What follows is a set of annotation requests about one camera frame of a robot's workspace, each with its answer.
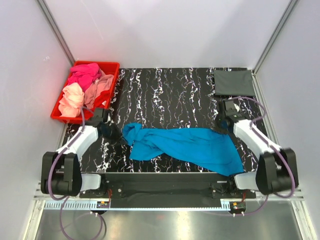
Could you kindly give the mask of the red t shirt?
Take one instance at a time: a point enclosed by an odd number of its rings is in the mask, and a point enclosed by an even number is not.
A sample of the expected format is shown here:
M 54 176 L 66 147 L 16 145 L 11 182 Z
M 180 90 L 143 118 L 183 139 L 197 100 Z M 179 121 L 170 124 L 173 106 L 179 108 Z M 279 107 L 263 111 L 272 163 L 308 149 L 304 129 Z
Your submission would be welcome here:
M 100 95 L 95 98 L 93 107 L 106 108 L 110 104 L 111 97 L 112 97 L 112 91 L 110 89 L 106 91 L 102 91 Z

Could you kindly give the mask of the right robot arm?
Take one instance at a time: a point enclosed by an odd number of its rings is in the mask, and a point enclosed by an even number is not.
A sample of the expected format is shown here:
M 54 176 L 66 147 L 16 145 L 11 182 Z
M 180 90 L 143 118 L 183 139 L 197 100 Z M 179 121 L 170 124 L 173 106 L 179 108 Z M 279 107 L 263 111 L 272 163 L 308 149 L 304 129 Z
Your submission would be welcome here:
M 258 160 L 256 171 L 237 172 L 228 176 L 227 192 L 232 198 L 239 198 L 245 190 L 259 191 L 268 196 L 274 194 L 288 199 L 299 186 L 296 154 L 291 148 L 283 148 L 263 134 L 256 122 L 266 115 L 266 108 L 260 103 L 261 116 L 254 119 L 237 109 L 235 97 L 218 103 L 216 130 L 233 134 L 244 142 Z

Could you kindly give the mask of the folded dark grey t shirt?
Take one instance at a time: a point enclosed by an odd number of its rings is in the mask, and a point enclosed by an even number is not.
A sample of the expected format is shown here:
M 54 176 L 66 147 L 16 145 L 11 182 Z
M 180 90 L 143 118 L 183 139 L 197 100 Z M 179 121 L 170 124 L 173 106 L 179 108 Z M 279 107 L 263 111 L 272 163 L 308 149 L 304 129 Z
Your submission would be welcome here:
M 255 96 L 250 70 L 215 70 L 213 76 L 217 96 Z

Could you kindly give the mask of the dusty pink t shirt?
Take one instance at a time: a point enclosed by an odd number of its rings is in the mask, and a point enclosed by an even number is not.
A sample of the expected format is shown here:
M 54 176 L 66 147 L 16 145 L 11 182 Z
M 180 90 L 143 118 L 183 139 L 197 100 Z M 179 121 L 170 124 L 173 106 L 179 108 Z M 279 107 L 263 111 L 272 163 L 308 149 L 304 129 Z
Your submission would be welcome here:
M 90 87 L 84 92 L 84 105 L 92 109 L 95 100 L 104 91 L 109 91 L 113 82 L 114 76 L 112 74 L 102 74 L 100 78 L 95 80 Z

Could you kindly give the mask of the peach t shirt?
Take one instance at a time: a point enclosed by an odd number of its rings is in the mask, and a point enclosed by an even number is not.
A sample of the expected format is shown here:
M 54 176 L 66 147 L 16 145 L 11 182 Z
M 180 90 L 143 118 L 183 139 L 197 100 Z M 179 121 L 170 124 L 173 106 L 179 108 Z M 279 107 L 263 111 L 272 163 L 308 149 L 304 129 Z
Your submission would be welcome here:
M 78 117 L 84 105 L 84 98 L 85 93 L 77 83 L 65 86 L 62 89 L 62 99 L 58 105 L 60 116 L 65 118 Z

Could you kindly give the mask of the blue t shirt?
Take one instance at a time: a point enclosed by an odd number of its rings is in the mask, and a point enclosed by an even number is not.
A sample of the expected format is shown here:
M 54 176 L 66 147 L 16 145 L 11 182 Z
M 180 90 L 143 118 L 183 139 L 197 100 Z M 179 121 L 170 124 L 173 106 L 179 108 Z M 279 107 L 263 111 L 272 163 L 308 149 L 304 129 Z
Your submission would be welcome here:
M 130 158 L 136 161 L 166 154 L 227 177 L 244 172 L 232 139 L 209 128 L 159 129 L 129 123 L 122 134 L 132 147 Z

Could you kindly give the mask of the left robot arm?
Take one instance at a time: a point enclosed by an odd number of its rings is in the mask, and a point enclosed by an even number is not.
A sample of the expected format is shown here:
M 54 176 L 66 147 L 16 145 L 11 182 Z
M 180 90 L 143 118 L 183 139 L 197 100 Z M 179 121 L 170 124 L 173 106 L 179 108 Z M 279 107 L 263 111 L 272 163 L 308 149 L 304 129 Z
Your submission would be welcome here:
M 112 145 L 126 144 L 121 130 L 113 121 L 112 112 L 105 108 L 96 108 L 90 119 L 82 119 L 82 126 L 65 145 L 43 155 L 41 192 L 56 201 L 87 191 L 103 198 L 108 193 L 103 177 L 98 173 L 82 173 L 80 168 L 84 153 L 99 138 L 107 139 Z

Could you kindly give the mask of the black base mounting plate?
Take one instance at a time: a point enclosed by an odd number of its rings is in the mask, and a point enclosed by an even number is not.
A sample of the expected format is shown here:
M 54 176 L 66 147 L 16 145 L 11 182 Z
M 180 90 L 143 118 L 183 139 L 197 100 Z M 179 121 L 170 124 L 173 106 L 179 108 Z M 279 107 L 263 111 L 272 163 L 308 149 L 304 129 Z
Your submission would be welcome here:
M 221 200 L 254 199 L 250 190 L 231 187 L 231 180 L 214 172 L 103 173 L 102 186 L 80 193 L 81 198 L 111 198 L 111 208 L 222 208 Z

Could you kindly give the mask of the hot pink t shirt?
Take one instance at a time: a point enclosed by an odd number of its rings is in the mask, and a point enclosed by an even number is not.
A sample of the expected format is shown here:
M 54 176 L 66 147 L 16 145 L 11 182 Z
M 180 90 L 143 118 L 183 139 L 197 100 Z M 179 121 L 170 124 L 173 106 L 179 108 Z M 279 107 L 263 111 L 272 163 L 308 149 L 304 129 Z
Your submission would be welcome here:
M 102 76 L 100 67 L 97 63 L 80 64 L 70 68 L 70 77 L 67 84 L 77 83 L 85 92 L 92 83 Z

